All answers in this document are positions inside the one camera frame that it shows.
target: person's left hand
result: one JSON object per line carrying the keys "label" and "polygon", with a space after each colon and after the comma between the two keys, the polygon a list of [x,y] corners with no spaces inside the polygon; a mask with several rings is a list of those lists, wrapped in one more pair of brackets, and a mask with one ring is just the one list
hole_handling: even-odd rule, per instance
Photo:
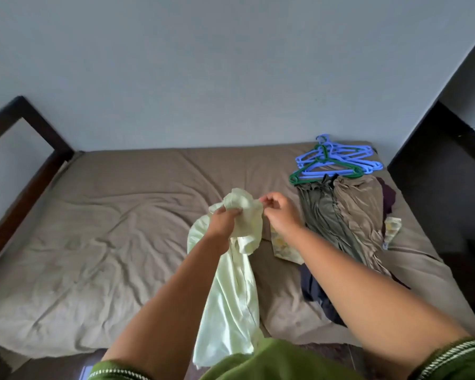
{"label": "person's left hand", "polygon": [[239,216],[242,211],[241,208],[227,210],[225,206],[222,205],[215,210],[211,216],[208,230],[204,236],[222,242],[226,247],[222,254],[229,249],[229,237],[234,230],[234,218]]}

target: wooden headboard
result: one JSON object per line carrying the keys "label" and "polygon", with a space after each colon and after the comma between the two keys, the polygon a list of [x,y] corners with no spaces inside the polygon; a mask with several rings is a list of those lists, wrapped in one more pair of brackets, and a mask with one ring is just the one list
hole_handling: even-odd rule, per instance
{"label": "wooden headboard", "polygon": [[53,147],[54,151],[0,220],[0,251],[6,246],[63,163],[74,156],[74,150],[23,96],[14,98],[0,109],[0,136],[21,118],[25,119]]}

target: pale green satin fabric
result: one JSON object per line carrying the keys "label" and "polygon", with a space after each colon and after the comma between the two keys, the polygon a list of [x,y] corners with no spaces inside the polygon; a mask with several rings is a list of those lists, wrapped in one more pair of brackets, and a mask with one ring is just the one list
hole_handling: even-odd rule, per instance
{"label": "pale green satin fabric", "polygon": [[262,204],[247,192],[234,188],[223,202],[209,208],[188,232],[188,252],[208,229],[211,214],[226,208],[243,208],[236,218],[229,250],[224,253],[204,307],[193,352],[197,367],[209,367],[235,354],[249,354],[264,339],[259,328],[257,287],[248,255],[262,238]]}

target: person's right arm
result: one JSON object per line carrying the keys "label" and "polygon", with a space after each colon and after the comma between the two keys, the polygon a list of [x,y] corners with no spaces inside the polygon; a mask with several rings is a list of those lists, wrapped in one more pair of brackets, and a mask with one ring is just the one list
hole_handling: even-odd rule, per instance
{"label": "person's right arm", "polygon": [[299,251],[345,324],[374,356],[409,374],[436,349],[469,336],[434,306],[304,227],[281,193],[260,200],[272,226]]}

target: bed sheet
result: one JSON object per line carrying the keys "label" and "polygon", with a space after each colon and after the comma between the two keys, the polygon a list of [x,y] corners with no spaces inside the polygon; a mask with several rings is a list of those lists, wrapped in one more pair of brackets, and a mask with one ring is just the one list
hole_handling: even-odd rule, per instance
{"label": "bed sheet", "polygon": [[[188,230],[232,188],[280,191],[312,143],[97,151],[77,157],[49,192],[25,246],[0,258],[0,345],[29,357],[107,348],[186,256]],[[397,191],[403,228],[382,252],[386,268],[475,333],[475,316]],[[359,345],[302,299],[296,264],[273,256],[268,223],[251,256],[262,326],[296,344]]]}

